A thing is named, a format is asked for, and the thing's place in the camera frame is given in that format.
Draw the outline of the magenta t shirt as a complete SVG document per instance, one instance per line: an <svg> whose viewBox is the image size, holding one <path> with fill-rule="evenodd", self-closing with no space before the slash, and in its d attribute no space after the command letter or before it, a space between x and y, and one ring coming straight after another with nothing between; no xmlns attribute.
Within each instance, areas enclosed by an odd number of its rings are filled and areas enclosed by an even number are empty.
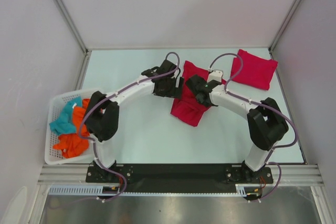
<svg viewBox="0 0 336 224"><path fill-rule="evenodd" d="M182 74L182 77L185 80L182 88L182 96L180 99L174 99L170 113L180 121L193 127L198 126L203 114L209 109L204 105L199 104L196 101L195 95L186 86L186 81L195 74L202 77L204 80L207 80L209 75L207 70L199 68L192 62L186 60L184 62Z"/></svg>
<svg viewBox="0 0 336 224"><path fill-rule="evenodd" d="M240 49L238 55L243 60L243 68L232 80L261 90L269 90L278 62L254 56Z"/></svg>

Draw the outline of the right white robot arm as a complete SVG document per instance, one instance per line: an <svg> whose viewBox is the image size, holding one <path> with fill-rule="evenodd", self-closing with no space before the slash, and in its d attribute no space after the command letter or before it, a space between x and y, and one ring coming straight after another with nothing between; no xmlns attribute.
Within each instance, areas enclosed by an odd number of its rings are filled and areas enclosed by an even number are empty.
<svg viewBox="0 0 336 224"><path fill-rule="evenodd" d="M277 102L267 98L254 104L251 100L232 94L219 81L207 82L196 74L186 81L186 86L197 103L205 107L224 107L247 120L253 144L241 165L241 173L245 181L254 183L261 177L261 169L265 167L272 148L289 130Z"/></svg>

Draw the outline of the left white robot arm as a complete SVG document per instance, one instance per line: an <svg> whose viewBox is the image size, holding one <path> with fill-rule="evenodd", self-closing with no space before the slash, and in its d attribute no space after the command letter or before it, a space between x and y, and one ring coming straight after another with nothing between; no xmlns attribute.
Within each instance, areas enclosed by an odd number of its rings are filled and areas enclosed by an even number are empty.
<svg viewBox="0 0 336 224"><path fill-rule="evenodd" d="M86 126L92 142L94 163L99 166L98 176L105 182L115 178L116 159L106 142L116 134L119 126L119 114L123 105L146 95L167 98L180 98L184 79L179 76L179 63L164 59L160 66L144 70L140 76L127 86L115 92L104 94L96 91L90 98L81 126Z"/></svg>

